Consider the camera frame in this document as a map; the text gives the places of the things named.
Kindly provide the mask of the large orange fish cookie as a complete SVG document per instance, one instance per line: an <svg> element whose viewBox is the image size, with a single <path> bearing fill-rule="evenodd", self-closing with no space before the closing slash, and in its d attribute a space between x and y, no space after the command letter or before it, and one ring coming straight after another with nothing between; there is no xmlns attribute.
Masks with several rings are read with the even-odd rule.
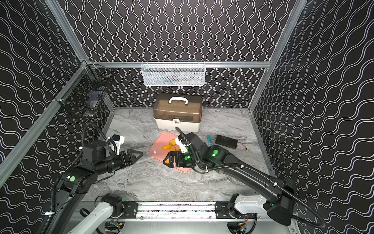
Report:
<svg viewBox="0 0 374 234"><path fill-rule="evenodd" d="M177 151L179 149L179 146L176 144L176 141L172 139L169 141L167 145L162 146L162 149L169 151Z"/></svg>

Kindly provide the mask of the clear cookie jar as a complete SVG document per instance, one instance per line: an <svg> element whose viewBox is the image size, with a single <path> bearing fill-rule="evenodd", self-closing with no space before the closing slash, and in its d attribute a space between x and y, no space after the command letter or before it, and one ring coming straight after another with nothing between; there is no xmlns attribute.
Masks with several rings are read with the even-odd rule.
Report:
<svg viewBox="0 0 374 234"><path fill-rule="evenodd" d="M162 161L160 159L160 150L154 149L153 147L143 147L139 149L140 152L143 153L143 156L141 157L141 160L157 160L157 161Z"/></svg>

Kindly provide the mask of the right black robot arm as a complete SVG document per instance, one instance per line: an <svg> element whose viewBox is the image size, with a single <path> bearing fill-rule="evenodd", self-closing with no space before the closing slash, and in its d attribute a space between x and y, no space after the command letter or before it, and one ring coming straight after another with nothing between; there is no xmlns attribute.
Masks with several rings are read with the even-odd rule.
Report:
<svg viewBox="0 0 374 234"><path fill-rule="evenodd" d="M179 127L176 127L176 130L179 136L175 142L179 149L167 154L163 160L164 165L169 168L191 168L199 174L219 171L233 177L265 198L262 208L278 224L289 226L294 219L316 228L326 226L322 216L294 194L293 180L282 180L265 174L239 160L219 145L208 146L195 133L184 134ZM311 222L295 215L293 213L295 203L310 211L317 221Z"/></svg>

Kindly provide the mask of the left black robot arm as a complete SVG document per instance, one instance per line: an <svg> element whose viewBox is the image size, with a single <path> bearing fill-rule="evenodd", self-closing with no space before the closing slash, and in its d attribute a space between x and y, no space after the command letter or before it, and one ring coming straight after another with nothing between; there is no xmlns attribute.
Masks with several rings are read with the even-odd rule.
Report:
<svg viewBox="0 0 374 234"><path fill-rule="evenodd" d="M108 173L113 176L117 171L134 165L144 155L133 149L121 152L117 149L114 139L106 137L97 125L85 125L80 152L52 186L49 210L45 213L39 234L63 233L90 187L101 181L99 175Z"/></svg>

